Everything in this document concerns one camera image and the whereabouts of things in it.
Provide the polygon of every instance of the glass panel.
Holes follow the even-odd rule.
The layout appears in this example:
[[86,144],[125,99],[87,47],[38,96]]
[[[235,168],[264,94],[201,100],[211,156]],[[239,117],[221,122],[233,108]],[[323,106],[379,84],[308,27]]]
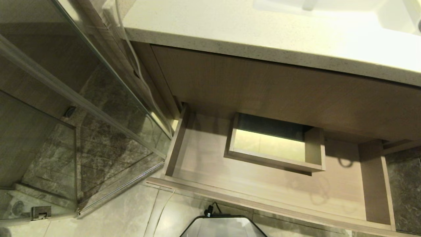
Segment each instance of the glass panel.
[[[2,56],[0,56],[0,75],[2,75],[0,90],[77,128],[76,140],[80,151],[77,165],[77,202],[80,210],[163,162],[163,158],[145,146],[77,107],[76,104],[72,104]],[[70,117],[63,117],[69,106],[76,108]],[[4,160],[0,160],[0,166],[8,159],[10,157],[6,156]],[[51,165],[64,167],[66,163],[63,159],[57,159],[52,161]],[[13,173],[15,170],[6,169],[4,175],[7,175],[7,172]],[[50,186],[43,186],[45,183],[49,182],[35,179],[31,185],[55,193]],[[7,210],[9,208],[7,197],[10,195],[4,197],[6,201],[0,209]]]
[[76,211],[75,128],[0,91],[0,219]]
[[0,2],[0,33],[90,103],[166,154],[170,139],[49,0]]

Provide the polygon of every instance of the shower floor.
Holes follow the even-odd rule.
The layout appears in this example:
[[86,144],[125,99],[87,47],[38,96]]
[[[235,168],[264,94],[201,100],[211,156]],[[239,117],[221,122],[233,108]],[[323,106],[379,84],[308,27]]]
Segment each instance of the shower floor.
[[[80,94],[121,124],[138,131],[144,141],[160,151],[166,150],[170,140],[142,111],[131,105],[121,87],[104,82],[107,76],[107,69],[99,65]],[[68,145],[71,141],[66,141],[74,136],[64,135],[57,125],[22,178],[21,185],[29,187],[26,189],[29,195],[34,196],[33,189],[60,200],[70,201],[77,196],[78,208],[83,210],[115,190],[122,192],[122,186],[163,164],[162,157],[82,108],[76,108],[70,118],[61,120],[76,127],[76,172],[74,147]],[[65,208],[75,210],[71,205]]]

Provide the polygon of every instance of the white speckled countertop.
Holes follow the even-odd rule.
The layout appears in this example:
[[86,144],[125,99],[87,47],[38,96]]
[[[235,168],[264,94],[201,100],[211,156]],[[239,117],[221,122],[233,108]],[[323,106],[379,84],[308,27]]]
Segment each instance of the white speckled countertop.
[[421,86],[421,37],[259,11],[253,0],[136,0],[132,41],[365,75]]

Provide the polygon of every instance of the shower enclosure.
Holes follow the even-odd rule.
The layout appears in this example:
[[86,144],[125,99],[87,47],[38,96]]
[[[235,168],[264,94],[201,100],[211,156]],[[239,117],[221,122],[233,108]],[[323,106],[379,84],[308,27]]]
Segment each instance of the shower enclosure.
[[91,9],[0,0],[0,223],[88,213],[163,165],[168,117]]

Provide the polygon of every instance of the shower drain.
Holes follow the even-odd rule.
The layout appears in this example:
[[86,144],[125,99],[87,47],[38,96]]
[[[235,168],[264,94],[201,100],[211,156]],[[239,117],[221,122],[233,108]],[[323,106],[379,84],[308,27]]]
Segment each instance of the shower drain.
[[24,211],[24,202],[17,201],[12,207],[12,213],[13,215],[20,216],[22,212]]

